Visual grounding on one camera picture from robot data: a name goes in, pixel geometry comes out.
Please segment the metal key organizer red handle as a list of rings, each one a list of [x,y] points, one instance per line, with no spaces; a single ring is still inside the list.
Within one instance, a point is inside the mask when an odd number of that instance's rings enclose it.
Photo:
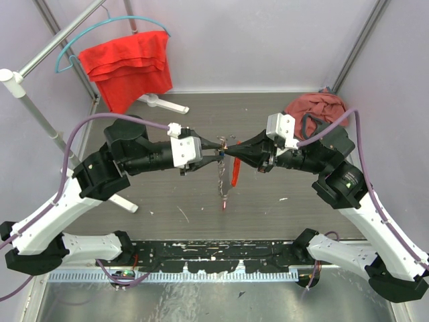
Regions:
[[[229,191],[233,188],[233,171],[235,158],[226,154],[229,146],[234,146],[239,143],[239,140],[234,135],[227,137],[219,136],[221,141],[221,148],[215,151],[215,155],[221,159],[218,161],[218,194],[221,198],[221,209],[225,211],[227,208],[227,201]]]

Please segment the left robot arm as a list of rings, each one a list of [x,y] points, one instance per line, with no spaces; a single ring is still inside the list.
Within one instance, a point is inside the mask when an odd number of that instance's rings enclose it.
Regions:
[[[114,119],[104,130],[102,147],[81,161],[70,177],[62,176],[58,192],[37,211],[20,222],[1,224],[1,239],[12,246],[5,254],[8,269],[38,276],[84,260],[130,264],[135,248],[126,232],[79,236],[64,233],[64,229],[129,187],[130,176],[173,168],[186,174],[221,159],[202,154],[203,150],[219,150],[219,143],[177,123],[161,125],[116,113],[95,117]]]

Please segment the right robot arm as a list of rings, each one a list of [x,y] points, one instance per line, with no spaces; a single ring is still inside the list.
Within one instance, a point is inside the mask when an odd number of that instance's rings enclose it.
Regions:
[[[261,132],[225,152],[262,173],[279,167],[317,175],[312,183],[316,194],[345,216],[372,246],[365,251],[305,229],[292,244],[299,263],[314,260],[340,266],[366,280],[378,295],[393,303],[419,300],[428,290],[428,253],[405,236],[381,206],[363,172],[347,161],[354,149],[347,131],[337,127],[296,150],[279,149]]]

